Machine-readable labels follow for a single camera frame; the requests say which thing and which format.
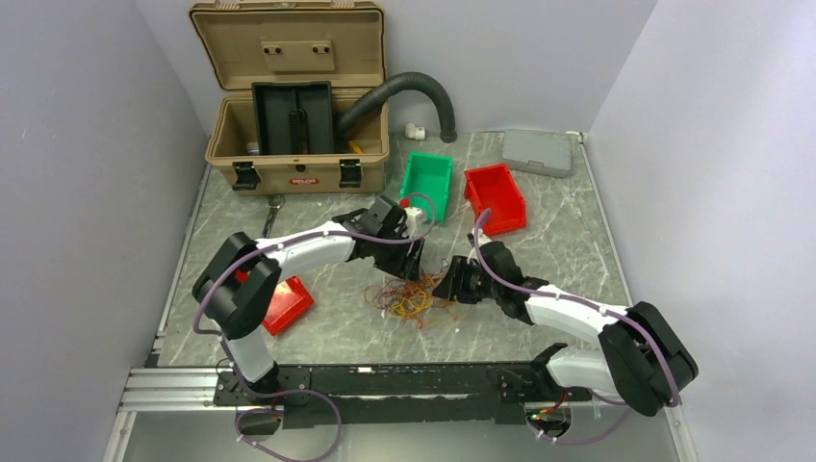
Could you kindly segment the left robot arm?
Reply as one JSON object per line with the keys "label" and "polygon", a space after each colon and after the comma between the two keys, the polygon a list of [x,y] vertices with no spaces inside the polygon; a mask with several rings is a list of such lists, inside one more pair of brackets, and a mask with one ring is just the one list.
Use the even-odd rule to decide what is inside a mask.
{"label": "left robot arm", "polygon": [[279,283],[300,273],[371,258],[398,279],[420,278],[424,233],[409,228],[408,212],[385,195],[367,208],[332,217],[320,226],[273,239],[229,236],[191,289],[198,303],[193,330],[215,324],[224,352],[239,376],[239,392],[254,404],[279,389],[279,367],[268,351],[263,321]]}

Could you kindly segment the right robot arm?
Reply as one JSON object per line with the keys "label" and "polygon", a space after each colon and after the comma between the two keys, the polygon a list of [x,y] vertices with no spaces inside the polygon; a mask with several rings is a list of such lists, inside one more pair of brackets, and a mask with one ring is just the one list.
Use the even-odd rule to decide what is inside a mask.
{"label": "right robot arm", "polygon": [[473,249],[472,257],[453,257],[435,297],[463,304],[491,299],[511,319],[552,327],[591,345],[550,346],[535,358],[538,367],[529,377],[539,398],[582,388],[653,417],[677,405],[680,391],[698,377],[696,360],[653,304],[605,304],[526,276],[501,242]]}

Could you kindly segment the white pipe elbow fitting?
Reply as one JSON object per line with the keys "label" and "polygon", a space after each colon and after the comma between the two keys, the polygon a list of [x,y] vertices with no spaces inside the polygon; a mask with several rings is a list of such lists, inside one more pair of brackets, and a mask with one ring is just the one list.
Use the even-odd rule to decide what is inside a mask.
{"label": "white pipe elbow fitting", "polygon": [[404,135],[409,140],[424,141],[426,139],[426,130],[414,123],[407,123],[404,127]]}

